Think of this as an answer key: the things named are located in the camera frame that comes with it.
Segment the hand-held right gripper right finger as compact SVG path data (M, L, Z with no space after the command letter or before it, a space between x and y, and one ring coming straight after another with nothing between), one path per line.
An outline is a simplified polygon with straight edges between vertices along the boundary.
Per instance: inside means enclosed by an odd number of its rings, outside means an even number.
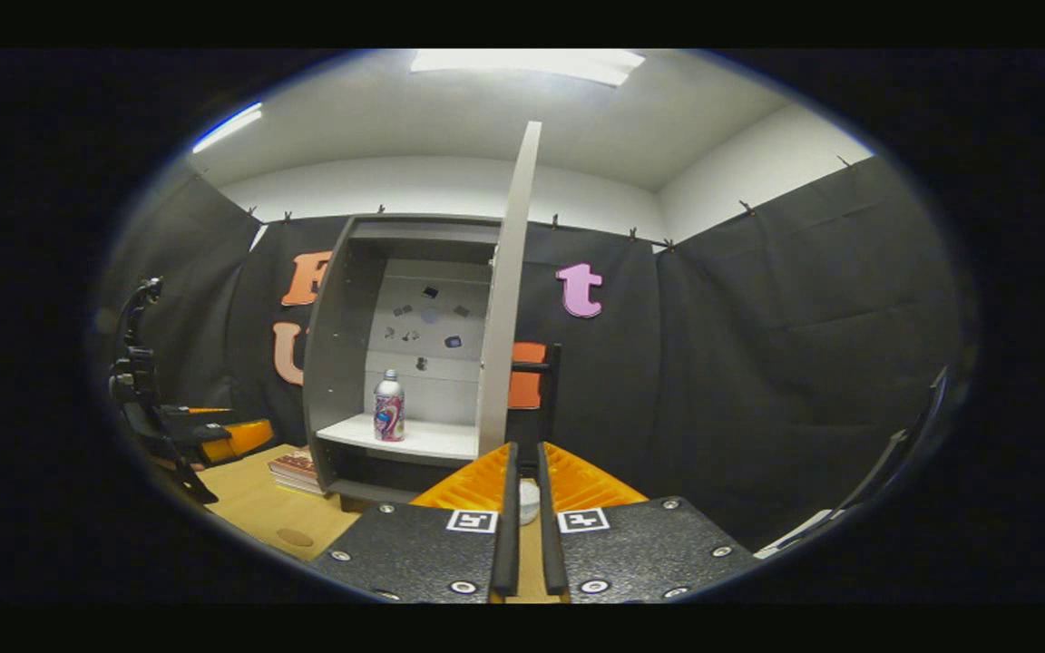
M575 604L679 602L762 565L683 497L648 499L554 443L536 453L548 594Z

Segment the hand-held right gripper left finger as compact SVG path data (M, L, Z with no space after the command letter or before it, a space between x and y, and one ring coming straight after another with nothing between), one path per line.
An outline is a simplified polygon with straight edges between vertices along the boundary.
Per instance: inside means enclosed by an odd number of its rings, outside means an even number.
M435 486L432 505L378 502L308 566L377 602L502 602L519 579L517 458L517 443L481 456Z

